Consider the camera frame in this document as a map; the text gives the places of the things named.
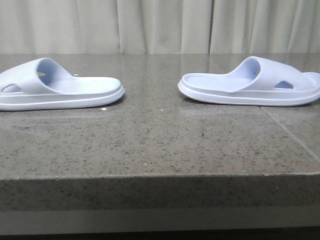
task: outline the slipper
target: slipper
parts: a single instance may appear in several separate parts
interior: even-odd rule
[[[188,73],[178,88],[187,97],[207,103],[296,106],[320,98],[320,74],[250,56],[227,74]]]
[[[120,99],[125,89],[112,77],[75,77],[49,58],[0,74],[0,110],[69,109],[101,106]]]

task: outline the stone tile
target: stone tile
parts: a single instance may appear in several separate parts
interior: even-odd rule
[[[125,96],[106,109],[0,112],[0,135],[5,139],[0,152],[2,179],[287,174],[320,169],[259,107],[206,104],[183,96],[177,88],[183,74],[220,72],[201,54],[49,57],[80,76],[119,78]],[[14,56],[9,59],[12,64]]]

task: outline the white curtain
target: white curtain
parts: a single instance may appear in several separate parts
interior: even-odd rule
[[[320,53],[320,0],[0,0],[0,53]]]

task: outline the granite countertop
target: granite countertop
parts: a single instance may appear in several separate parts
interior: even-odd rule
[[[320,72],[317,53],[257,56]],[[219,105],[177,88],[247,55],[2,54],[0,72],[41,57],[126,92],[106,106],[0,111],[1,212],[319,205],[319,100]]]

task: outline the tile seam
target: tile seam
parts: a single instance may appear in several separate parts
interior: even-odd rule
[[[220,67],[218,67],[215,63],[213,63],[209,58],[206,57],[206,55],[203,55],[203,57],[205,59],[207,59],[209,61],[210,64],[212,64],[216,69],[218,69],[222,74],[225,74],[221,69]]]
[[[278,126],[280,126],[290,137],[292,137],[303,149],[311,155],[319,164],[320,159],[319,157],[310,149],[308,148],[299,138],[297,138],[289,129],[286,128],[283,124],[281,124],[274,116],[272,116],[263,106],[260,107]]]

